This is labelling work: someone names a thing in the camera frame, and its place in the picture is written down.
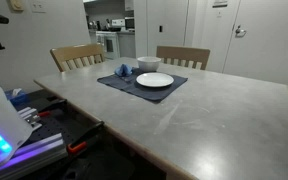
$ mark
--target blue cloth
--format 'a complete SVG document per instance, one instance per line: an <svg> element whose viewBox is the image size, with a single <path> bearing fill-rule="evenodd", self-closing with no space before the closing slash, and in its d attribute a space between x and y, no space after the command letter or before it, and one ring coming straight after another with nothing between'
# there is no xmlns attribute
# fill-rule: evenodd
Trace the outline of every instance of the blue cloth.
<svg viewBox="0 0 288 180"><path fill-rule="evenodd" d="M122 64L115 69L114 73L119 77L127 77L132 74L132 67L127 64Z"/></svg>
<svg viewBox="0 0 288 180"><path fill-rule="evenodd" d="M133 68L132 75L127 78L120 78L117 75L110 75L98 78L97 81L107 86L141 97L143 99L147 99L154 103L159 103L187 81L187 78L170 75L174 79L174 82L171 85L165 87L150 88L142 86L136 82L137 76L143 73L144 72L140 69Z"/></svg>

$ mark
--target microwave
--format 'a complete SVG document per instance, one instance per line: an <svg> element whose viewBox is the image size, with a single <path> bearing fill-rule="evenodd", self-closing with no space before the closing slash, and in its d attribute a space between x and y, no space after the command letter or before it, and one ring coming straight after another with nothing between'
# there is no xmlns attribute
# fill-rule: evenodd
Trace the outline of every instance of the microwave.
<svg viewBox="0 0 288 180"><path fill-rule="evenodd" d="M135 30L134 17L125 17L125 29Z"/></svg>

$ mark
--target kitchen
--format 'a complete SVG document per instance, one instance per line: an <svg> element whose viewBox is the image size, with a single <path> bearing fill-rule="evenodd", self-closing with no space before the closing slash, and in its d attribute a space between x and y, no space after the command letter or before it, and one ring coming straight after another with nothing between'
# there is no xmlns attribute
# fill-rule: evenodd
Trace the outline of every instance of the kitchen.
<svg viewBox="0 0 288 180"><path fill-rule="evenodd" d="M91 43L102 44L106 59L135 58L133 0L83 0Z"/></svg>

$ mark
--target light switch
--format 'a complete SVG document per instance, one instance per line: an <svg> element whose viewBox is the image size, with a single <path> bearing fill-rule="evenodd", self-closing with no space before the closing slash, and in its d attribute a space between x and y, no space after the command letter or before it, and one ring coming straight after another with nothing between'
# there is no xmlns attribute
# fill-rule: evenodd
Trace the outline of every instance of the light switch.
<svg viewBox="0 0 288 180"><path fill-rule="evenodd" d="M10 0L10 3L14 11L24 11L22 0Z"/></svg>
<svg viewBox="0 0 288 180"><path fill-rule="evenodd" d="M31 9L34 13L45 13L45 1L31 0Z"/></svg>

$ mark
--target napkin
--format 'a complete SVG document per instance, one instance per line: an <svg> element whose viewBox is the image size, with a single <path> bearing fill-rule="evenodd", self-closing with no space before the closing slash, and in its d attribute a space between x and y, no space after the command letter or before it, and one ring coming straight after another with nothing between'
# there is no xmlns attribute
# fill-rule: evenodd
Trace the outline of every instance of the napkin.
<svg viewBox="0 0 288 180"><path fill-rule="evenodd" d="M115 69L114 73L119 77L130 76L132 74L132 67L127 64L122 64Z"/></svg>

